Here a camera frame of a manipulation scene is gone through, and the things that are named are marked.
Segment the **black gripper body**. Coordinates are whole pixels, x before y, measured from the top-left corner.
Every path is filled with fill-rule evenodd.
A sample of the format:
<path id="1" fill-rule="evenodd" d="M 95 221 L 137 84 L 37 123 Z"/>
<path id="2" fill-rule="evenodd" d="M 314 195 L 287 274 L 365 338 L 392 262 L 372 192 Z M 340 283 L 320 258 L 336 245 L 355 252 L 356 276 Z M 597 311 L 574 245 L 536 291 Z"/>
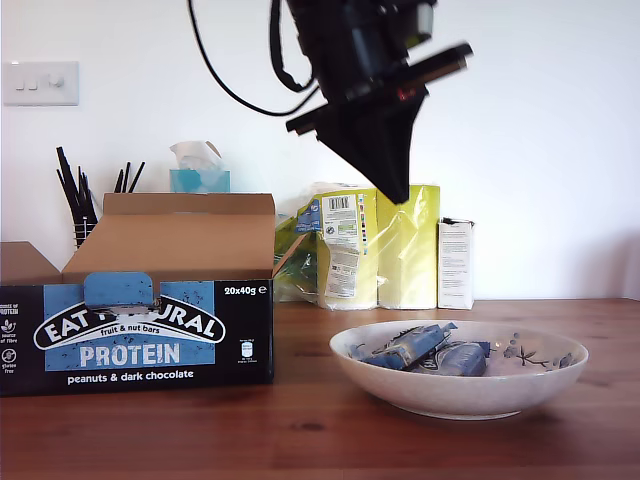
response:
<path id="1" fill-rule="evenodd" d="M 414 65 L 409 50 L 432 38 L 435 1 L 289 1 L 302 53 L 327 104 L 286 123 L 317 130 L 321 118 L 382 97 L 405 100 L 412 90 L 466 67 L 467 42 Z"/>

